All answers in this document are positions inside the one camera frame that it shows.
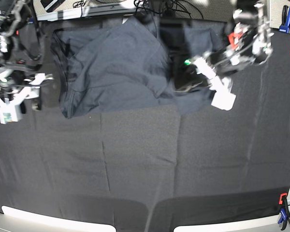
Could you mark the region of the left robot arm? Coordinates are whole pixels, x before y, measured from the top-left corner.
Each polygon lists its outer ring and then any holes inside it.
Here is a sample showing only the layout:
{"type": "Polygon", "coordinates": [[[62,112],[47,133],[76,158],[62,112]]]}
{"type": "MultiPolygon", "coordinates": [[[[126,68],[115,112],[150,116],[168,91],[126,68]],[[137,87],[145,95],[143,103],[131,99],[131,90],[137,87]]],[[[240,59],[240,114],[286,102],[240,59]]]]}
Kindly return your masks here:
{"type": "Polygon", "coordinates": [[[230,75],[248,66],[265,63],[273,53],[267,2],[237,1],[224,34],[229,42],[224,48],[215,52],[206,51],[183,61],[182,70],[174,79],[176,92],[196,91],[202,87],[216,91],[219,84],[230,89],[230,75]],[[218,77],[218,84],[213,80],[215,76],[218,77]]]}

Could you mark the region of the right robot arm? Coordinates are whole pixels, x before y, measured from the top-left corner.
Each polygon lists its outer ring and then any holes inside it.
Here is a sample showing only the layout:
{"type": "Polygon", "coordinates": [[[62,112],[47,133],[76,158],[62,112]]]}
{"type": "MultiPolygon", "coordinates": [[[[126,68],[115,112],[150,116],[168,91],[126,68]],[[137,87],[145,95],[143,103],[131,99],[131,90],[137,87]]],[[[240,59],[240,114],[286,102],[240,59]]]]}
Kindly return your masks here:
{"type": "Polygon", "coordinates": [[[36,74],[45,57],[45,33],[31,0],[0,0],[0,102],[19,104],[31,100],[34,111],[42,109],[36,74]]]}

